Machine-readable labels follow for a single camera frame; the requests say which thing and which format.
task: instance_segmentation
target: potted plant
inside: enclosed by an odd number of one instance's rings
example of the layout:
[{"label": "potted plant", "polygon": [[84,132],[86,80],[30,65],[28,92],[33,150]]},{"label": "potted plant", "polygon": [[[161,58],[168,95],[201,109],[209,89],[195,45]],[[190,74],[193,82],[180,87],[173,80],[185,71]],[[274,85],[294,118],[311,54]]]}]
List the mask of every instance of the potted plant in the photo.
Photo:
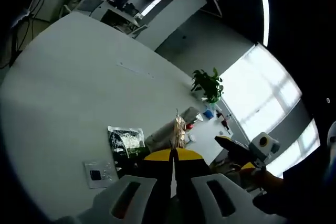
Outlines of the potted plant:
[{"label": "potted plant", "polygon": [[214,75],[209,76],[203,69],[193,72],[193,87],[192,92],[204,91],[204,97],[208,103],[216,103],[223,94],[223,85],[220,82],[223,80],[218,76],[217,69],[214,68]]}]

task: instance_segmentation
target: green leaves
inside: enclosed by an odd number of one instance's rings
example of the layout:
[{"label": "green leaves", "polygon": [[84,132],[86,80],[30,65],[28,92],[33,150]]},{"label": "green leaves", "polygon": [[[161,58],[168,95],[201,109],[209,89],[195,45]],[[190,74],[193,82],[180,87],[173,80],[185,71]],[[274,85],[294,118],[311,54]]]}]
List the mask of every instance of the green leaves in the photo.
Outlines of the green leaves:
[{"label": "green leaves", "polygon": [[224,86],[219,83],[223,80],[218,76],[216,68],[213,69],[214,76],[209,76],[203,69],[193,72],[193,87],[191,91],[204,90],[207,102],[215,103],[221,97]]}]

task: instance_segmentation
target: blue object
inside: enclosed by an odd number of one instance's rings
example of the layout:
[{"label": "blue object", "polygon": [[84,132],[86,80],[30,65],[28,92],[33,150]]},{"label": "blue object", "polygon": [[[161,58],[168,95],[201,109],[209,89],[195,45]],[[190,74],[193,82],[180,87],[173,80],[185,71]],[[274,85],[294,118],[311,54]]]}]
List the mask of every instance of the blue object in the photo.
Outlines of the blue object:
[{"label": "blue object", "polygon": [[206,118],[211,119],[214,117],[213,113],[211,110],[206,110],[203,115],[205,115]]}]

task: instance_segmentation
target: white table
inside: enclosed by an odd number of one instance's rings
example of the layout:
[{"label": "white table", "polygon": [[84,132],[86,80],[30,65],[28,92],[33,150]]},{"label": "white table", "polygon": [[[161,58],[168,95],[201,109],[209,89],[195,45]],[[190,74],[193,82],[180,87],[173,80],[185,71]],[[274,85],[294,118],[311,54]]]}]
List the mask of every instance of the white table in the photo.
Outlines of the white table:
[{"label": "white table", "polygon": [[[89,189],[82,162],[112,160],[107,126],[140,127],[147,137],[176,109],[202,109],[191,83],[146,46],[73,12],[25,48],[2,84],[1,126],[13,169],[51,219],[75,215],[101,191]],[[214,159],[222,150],[213,140],[218,132],[204,131],[191,149]]]},{"label": "white table", "polygon": [[138,22],[135,20],[134,17],[131,15],[115,8],[114,6],[110,5],[107,1],[104,1],[100,6],[98,6],[91,14],[91,17],[96,19],[96,20],[101,20],[102,17],[105,15],[105,13],[111,10],[112,12],[118,14],[119,16],[123,17],[127,21],[131,22],[132,24],[136,25],[139,27]]}]

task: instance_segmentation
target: floor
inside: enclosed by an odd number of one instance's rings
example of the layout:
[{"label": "floor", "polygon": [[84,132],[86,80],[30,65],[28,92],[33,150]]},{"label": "floor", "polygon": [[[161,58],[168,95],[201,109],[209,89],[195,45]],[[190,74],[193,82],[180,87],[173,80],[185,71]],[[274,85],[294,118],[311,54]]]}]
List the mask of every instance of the floor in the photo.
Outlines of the floor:
[{"label": "floor", "polygon": [[[21,44],[20,50],[23,50],[31,41],[32,41],[32,20],[29,21],[29,26],[28,26],[28,22],[25,22],[22,27],[19,29],[18,32],[18,44]],[[40,32],[44,31],[48,26],[50,25],[49,22],[46,21],[42,21],[42,20],[38,20],[35,19],[33,22],[33,33],[34,33],[34,38],[40,34]],[[9,63],[10,60],[10,46],[12,43],[12,36],[10,36],[8,38],[8,41],[6,43],[6,47],[3,49],[2,52],[0,52],[0,85],[2,84],[8,70],[9,70],[9,66],[6,66]]]}]

